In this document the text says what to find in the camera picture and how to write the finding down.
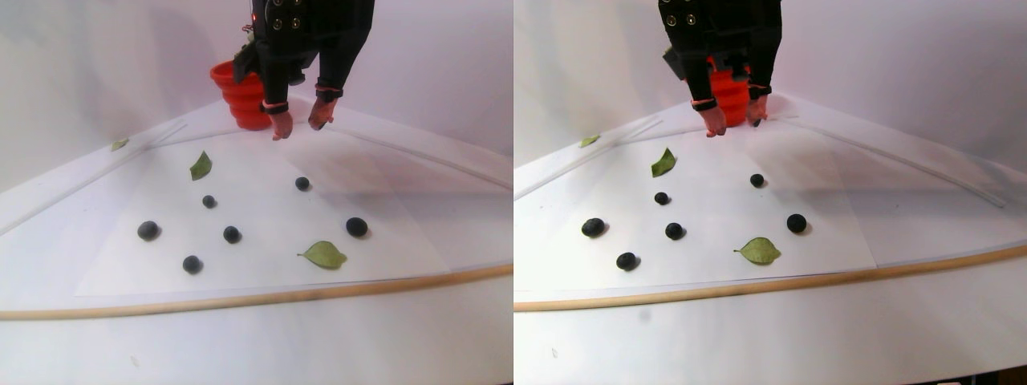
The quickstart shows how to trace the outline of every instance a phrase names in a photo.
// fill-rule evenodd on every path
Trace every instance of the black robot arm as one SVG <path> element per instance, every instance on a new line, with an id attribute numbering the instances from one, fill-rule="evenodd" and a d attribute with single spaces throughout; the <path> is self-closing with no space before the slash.
<path id="1" fill-rule="evenodd" d="M 764 15 L 766 27 L 753 33 L 749 48 L 749 83 L 767 87 L 769 93 L 774 59 L 781 46 L 781 0 L 764 1 Z"/>
<path id="2" fill-rule="evenodd" d="M 751 83 L 766 86 L 756 92 L 769 93 L 781 44 L 781 0 L 658 1 L 672 46 L 663 57 L 678 78 L 687 81 L 693 101 L 714 99 L 710 55 L 728 59 L 741 79 L 748 62 Z"/>

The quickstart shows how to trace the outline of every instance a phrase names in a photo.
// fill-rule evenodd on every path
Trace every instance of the white wall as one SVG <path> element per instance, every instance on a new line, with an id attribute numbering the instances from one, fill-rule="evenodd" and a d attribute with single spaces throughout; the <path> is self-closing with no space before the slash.
<path id="1" fill-rule="evenodd" d="M 656 0 L 519 0 L 515 166 L 688 100 Z"/>
<path id="2" fill-rule="evenodd" d="M 1027 2 L 783 6 L 775 87 L 1027 171 Z"/>
<path id="3" fill-rule="evenodd" d="M 775 89 L 1027 171 L 1027 2 L 783 11 Z M 655 0 L 524 0 L 515 26 L 516 165 L 689 98 Z"/>
<path id="4" fill-rule="evenodd" d="M 379 0 L 341 105 L 511 155 L 510 7 Z M 0 191 L 219 100 L 207 73 L 232 57 L 250 22 L 249 0 L 0 9 Z M 292 92 L 312 94 L 316 73 Z"/>

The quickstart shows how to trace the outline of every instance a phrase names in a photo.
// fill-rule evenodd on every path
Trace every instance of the dried leaf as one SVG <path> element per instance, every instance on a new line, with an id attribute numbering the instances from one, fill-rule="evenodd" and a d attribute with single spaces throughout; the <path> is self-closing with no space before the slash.
<path id="1" fill-rule="evenodd" d="M 206 177 L 207 172 L 211 172 L 211 158 L 206 156 L 206 151 L 199 154 L 199 159 L 196 159 L 196 164 L 189 167 L 189 172 L 192 174 L 193 181 L 200 178 Z"/>
<path id="2" fill-rule="evenodd" d="M 122 139 L 120 141 L 114 142 L 111 144 L 111 151 L 116 151 L 117 149 L 125 147 L 126 144 L 128 144 L 128 139 Z"/>
<path id="3" fill-rule="evenodd" d="M 314 265 L 332 270 L 338 269 L 346 262 L 346 256 L 339 253 L 339 249 L 335 248 L 335 244 L 327 240 L 314 243 L 310 248 L 307 248 L 306 253 L 297 254 L 297 256 L 306 257 Z"/>
<path id="4" fill-rule="evenodd" d="M 671 149 L 663 150 L 663 157 L 659 158 L 659 160 L 655 163 L 652 163 L 652 178 L 667 174 L 667 171 L 674 168 L 674 165 L 677 163 L 678 158 L 674 157 L 674 154 L 671 153 Z"/>
<path id="5" fill-rule="evenodd" d="M 743 257 L 746 257 L 749 262 L 754 264 L 769 264 L 777 259 L 777 257 L 781 257 L 781 252 L 773 246 L 770 239 L 764 237 L 753 238 L 740 251 L 736 249 L 734 252 L 741 253 Z"/>
<path id="6" fill-rule="evenodd" d="M 599 140 L 599 136 L 588 137 L 588 138 L 582 139 L 581 140 L 581 146 L 578 146 L 578 148 L 582 148 L 582 147 L 588 146 L 588 145 L 591 145 L 593 143 L 596 143 L 596 141 L 598 141 L 598 140 Z"/>

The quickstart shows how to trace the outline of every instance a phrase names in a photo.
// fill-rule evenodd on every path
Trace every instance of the red bucket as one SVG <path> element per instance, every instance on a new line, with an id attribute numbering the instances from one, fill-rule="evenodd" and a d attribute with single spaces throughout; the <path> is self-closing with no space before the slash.
<path id="1" fill-rule="evenodd" d="M 271 118 L 260 111 L 264 101 L 264 85 L 256 74 L 249 74 L 242 82 L 232 80 L 232 62 L 225 62 L 211 69 L 211 79 L 221 88 L 221 95 L 228 103 L 239 128 L 259 131 L 271 126 Z"/>

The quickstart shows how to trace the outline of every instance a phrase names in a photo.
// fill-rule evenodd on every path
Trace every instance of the white paper sheet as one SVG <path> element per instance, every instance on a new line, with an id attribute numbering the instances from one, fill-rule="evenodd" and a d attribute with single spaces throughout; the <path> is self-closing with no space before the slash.
<path id="1" fill-rule="evenodd" d="M 149 170 L 76 295 L 354 282 L 448 271 L 356 140 L 297 133 L 272 142 L 268 132 L 240 132 L 151 150 Z M 189 167 L 201 151 L 214 166 L 192 181 Z M 307 177 L 312 189 L 299 191 L 298 177 Z M 207 194 L 218 201 L 213 209 L 200 203 Z M 365 239 L 346 233 L 350 217 L 368 222 Z M 145 221 L 161 227 L 157 239 L 137 236 Z M 238 228 L 241 241 L 225 241 L 226 226 Z M 297 256 L 318 240 L 333 242 L 348 261 L 326 270 Z M 190 255 L 203 261 L 199 274 L 182 269 Z"/>
<path id="2" fill-rule="evenodd" d="M 664 148 L 673 170 L 652 178 Z M 749 183 L 762 174 L 767 184 Z M 665 192 L 672 201 L 653 200 Z M 801 214 L 810 229 L 791 233 Z M 581 234 L 589 218 L 606 221 L 598 238 Z M 671 240 L 671 222 L 687 231 Z M 782 252 L 768 266 L 733 253 L 754 237 Z M 515 288 L 595 290 L 753 279 L 872 268 L 873 257 L 822 139 L 796 128 L 701 132 L 620 146 L 515 203 Z M 621 253 L 641 264 L 616 267 Z"/>

